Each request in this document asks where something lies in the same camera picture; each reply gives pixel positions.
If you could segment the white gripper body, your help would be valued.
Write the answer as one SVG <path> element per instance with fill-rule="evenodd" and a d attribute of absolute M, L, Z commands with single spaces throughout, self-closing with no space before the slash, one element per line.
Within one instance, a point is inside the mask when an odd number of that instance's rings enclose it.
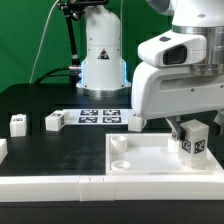
<path fill-rule="evenodd" d="M 224 75 L 193 76 L 189 66 L 159 69 L 142 62 L 131 105 L 145 120 L 224 109 Z"/>

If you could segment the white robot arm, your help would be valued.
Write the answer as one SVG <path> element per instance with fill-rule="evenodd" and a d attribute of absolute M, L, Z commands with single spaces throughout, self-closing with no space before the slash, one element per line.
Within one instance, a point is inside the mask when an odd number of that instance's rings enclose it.
<path fill-rule="evenodd" d="M 172 28 L 136 44 L 131 106 L 144 120 L 224 109 L 224 0 L 146 0 Z"/>

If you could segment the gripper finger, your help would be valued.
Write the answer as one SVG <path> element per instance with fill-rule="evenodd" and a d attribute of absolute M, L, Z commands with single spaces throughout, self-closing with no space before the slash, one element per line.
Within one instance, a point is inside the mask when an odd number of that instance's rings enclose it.
<path fill-rule="evenodd" d="M 178 116 L 167 117 L 166 121 L 172 129 L 172 138 L 174 140 L 180 140 L 181 139 L 181 127 L 178 124 L 179 117 Z"/>
<path fill-rule="evenodd" d="M 212 123 L 212 131 L 215 135 L 224 134 L 224 109 L 218 110 Z"/>

